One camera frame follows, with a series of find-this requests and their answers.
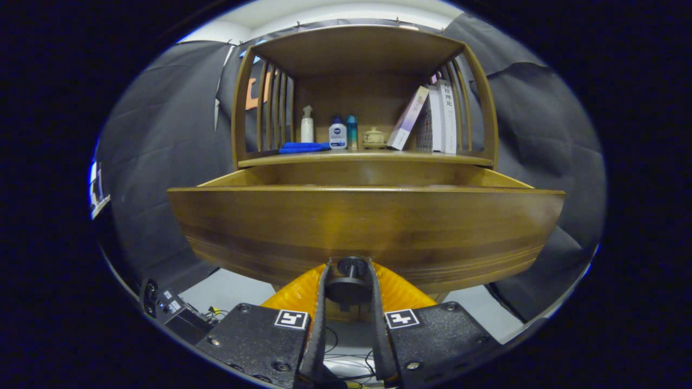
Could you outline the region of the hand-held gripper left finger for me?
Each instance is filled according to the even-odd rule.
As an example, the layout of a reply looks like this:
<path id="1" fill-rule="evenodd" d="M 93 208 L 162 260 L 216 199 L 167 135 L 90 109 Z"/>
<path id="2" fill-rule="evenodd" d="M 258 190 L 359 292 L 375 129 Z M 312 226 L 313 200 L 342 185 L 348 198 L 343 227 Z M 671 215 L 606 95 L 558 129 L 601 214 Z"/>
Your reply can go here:
<path id="1" fill-rule="evenodd" d="M 204 357 L 260 386 L 318 388 L 324 367 L 331 264 L 310 269 L 263 305 L 237 304 L 197 342 Z"/>

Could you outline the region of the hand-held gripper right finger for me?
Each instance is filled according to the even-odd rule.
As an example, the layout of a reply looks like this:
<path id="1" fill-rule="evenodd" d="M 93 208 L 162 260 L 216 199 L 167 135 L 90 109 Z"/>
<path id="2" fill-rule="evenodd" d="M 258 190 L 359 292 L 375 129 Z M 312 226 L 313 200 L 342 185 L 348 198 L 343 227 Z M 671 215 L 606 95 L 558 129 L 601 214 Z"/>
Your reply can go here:
<path id="1" fill-rule="evenodd" d="M 458 302 L 386 310 L 368 261 L 376 378 L 385 387 L 438 388 L 500 355 L 500 344 Z"/>

